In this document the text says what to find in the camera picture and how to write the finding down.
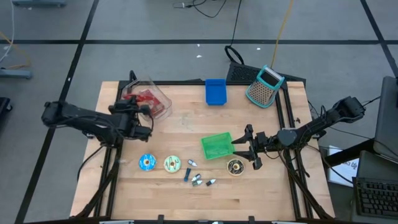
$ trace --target red object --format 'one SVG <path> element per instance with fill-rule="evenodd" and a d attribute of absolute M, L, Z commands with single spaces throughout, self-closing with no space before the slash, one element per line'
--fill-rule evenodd
<path fill-rule="evenodd" d="M 154 118 L 161 114 L 165 109 L 165 106 L 150 92 L 150 90 L 144 90 L 139 94 L 126 94 L 123 96 L 125 100 L 129 100 L 132 96 L 137 96 L 137 102 L 145 103 L 149 105 L 150 112 Z"/>

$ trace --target green basket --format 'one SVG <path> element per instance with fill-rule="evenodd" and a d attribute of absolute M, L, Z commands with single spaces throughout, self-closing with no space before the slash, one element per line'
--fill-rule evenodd
<path fill-rule="evenodd" d="M 201 145 L 206 159 L 216 159 L 219 157 L 231 155 L 235 151 L 231 144 L 230 133 L 216 134 L 201 139 Z"/>

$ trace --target white paper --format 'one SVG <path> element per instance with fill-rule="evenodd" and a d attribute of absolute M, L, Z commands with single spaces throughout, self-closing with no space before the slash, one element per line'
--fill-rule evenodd
<path fill-rule="evenodd" d="M 328 155 L 332 155 L 334 153 L 340 152 L 341 149 L 337 148 L 335 146 L 330 146 L 328 150 Z M 356 172 L 358 170 L 358 164 L 359 164 L 359 159 L 353 159 L 352 161 L 348 161 L 345 163 L 342 163 L 338 166 L 334 166 L 333 169 L 341 174 L 343 177 L 347 178 L 348 180 L 352 180 L 353 177 L 356 177 Z M 353 187 L 353 185 L 343 178 L 341 178 L 339 175 L 337 175 L 333 170 L 330 168 L 328 169 L 328 181 L 335 183 L 335 184 L 341 184 L 345 185 L 348 187 Z"/>

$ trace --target black floor stripe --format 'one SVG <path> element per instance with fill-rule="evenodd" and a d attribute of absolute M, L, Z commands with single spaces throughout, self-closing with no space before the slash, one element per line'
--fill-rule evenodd
<path fill-rule="evenodd" d="M 83 33 L 81 34 L 81 38 L 80 38 L 78 47 L 76 49 L 75 56 L 72 60 L 72 64 L 70 65 L 70 69 L 69 69 L 67 78 L 65 80 L 65 84 L 62 88 L 62 92 L 61 92 L 61 95 L 59 98 L 60 100 L 64 100 L 67 97 L 70 83 L 71 83 L 73 75 L 75 73 L 77 63 L 79 62 L 81 50 L 83 49 L 84 42 L 87 38 L 88 30 L 90 29 L 91 22 L 93 21 L 94 14 L 95 14 L 96 8 L 98 6 L 98 2 L 99 2 L 99 0 L 94 0 L 93 5 L 90 10 L 90 13 L 88 14 L 86 25 L 83 29 Z M 24 199 L 22 200 L 21 206 L 19 208 L 15 223 L 23 223 L 25 220 L 26 213 L 29 209 L 30 202 L 32 201 L 32 197 L 33 197 L 33 194 L 36 189 L 36 185 L 39 181 L 40 173 L 43 169 L 45 158 L 47 157 L 47 153 L 49 152 L 49 149 L 50 149 L 50 145 L 51 145 L 52 138 L 54 136 L 54 132 L 55 132 L 55 129 L 49 129 L 47 131 L 42 149 L 39 154 L 39 158 L 37 159 L 35 168 L 33 170 L 32 177 L 30 178 L 29 184 L 27 186 L 27 190 L 25 192 Z"/>
<path fill-rule="evenodd" d="M 369 22 L 372 25 L 372 28 L 374 30 L 374 33 L 376 34 L 376 37 L 380 41 L 381 48 L 383 49 L 384 55 L 386 55 L 387 61 L 392 69 L 392 72 L 394 73 L 395 77 L 398 77 L 398 67 L 397 67 L 396 61 L 394 60 L 393 56 L 391 55 L 390 49 L 388 49 L 387 42 L 384 40 L 384 37 L 381 34 L 379 26 L 377 26 L 376 20 L 374 19 L 366 0 L 361 0 L 361 4 L 365 10 L 366 15 L 368 16 Z"/>
<path fill-rule="evenodd" d="M 398 40 L 388 40 L 398 44 Z M 275 44 L 276 40 L 238 39 L 234 44 Z M 15 40 L 15 44 L 79 44 L 80 40 Z M 229 39 L 188 39 L 188 40 L 85 40 L 85 44 L 148 45 L 148 44 L 229 44 Z M 279 44 L 297 45 L 374 45 L 379 40 L 280 40 Z"/>

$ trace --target clear plastic container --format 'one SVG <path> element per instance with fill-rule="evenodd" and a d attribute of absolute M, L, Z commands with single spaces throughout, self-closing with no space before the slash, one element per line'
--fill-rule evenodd
<path fill-rule="evenodd" d="M 146 80 L 136 79 L 126 85 L 121 94 L 122 99 L 136 95 L 138 105 L 149 105 L 154 121 L 162 121 L 172 114 L 172 101 L 148 77 Z M 146 121 L 150 117 L 140 114 Z"/>

